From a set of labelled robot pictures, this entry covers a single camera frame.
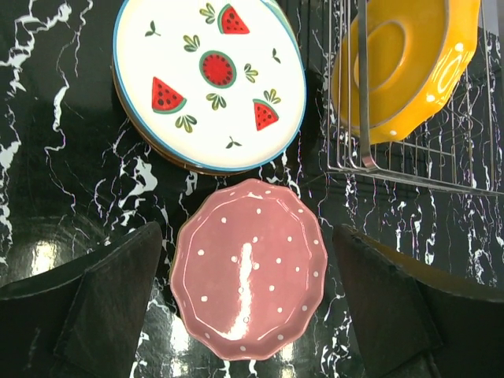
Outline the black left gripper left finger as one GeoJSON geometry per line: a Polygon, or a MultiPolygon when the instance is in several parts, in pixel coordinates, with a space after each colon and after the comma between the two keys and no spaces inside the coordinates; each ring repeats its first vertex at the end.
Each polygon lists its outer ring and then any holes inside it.
{"type": "Polygon", "coordinates": [[[109,245],[1,288],[3,377],[127,377],[158,268],[149,222],[109,245]]]}

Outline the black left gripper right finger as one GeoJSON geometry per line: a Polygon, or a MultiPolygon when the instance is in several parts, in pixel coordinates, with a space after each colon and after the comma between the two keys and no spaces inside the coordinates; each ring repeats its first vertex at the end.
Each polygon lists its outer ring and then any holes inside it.
{"type": "Polygon", "coordinates": [[[339,225],[333,246],[368,377],[501,377],[503,292],[339,225]]]}

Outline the pink polka dot plate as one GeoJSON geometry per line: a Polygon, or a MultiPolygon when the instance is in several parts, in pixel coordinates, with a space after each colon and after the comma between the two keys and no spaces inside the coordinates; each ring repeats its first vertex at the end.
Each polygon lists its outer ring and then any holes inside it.
{"type": "Polygon", "coordinates": [[[265,360],[306,331],[327,264],[318,220],[296,193],[248,179],[183,224],[170,287],[187,332],[215,355],[265,360]]]}

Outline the yellow polka dot plate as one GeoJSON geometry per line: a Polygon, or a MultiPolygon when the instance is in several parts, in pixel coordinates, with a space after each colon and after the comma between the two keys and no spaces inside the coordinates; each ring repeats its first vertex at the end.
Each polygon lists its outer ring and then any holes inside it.
{"type": "Polygon", "coordinates": [[[478,1],[370,1],[369,138],[405,139],[449,101],[477,47],[478,1]]]}

